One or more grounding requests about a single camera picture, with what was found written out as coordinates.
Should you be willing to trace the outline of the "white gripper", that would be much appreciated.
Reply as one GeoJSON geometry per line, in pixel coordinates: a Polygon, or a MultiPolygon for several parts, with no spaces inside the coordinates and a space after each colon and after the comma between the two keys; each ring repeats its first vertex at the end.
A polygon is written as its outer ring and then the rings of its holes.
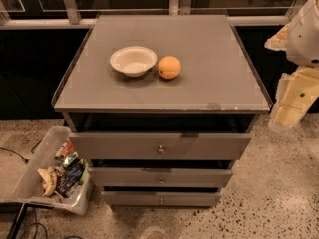
{"type": "MultiPolygon", "coordinates": [[[[286,24],[269,38],[264,47],[273,51],[285,51],[286,24]]],[[[283,73],[279,79],[276,102],[270,113],[269,128],[283,132],[296,127],[309,108],[319,98],[319,69],[299,66],[292,74],[283,73]]]]}

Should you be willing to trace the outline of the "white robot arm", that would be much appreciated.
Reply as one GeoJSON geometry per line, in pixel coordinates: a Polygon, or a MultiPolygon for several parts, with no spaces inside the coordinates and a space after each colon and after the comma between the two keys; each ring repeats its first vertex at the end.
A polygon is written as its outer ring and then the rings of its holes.
{"type": "Polygon", "coordinates": [[[279,79],[268,124],[273,131],[292,129],[319,98],[319,0],[307,0],[264,47],[284,51],[297,65],[294,73],[283,73],[279,79]]]}

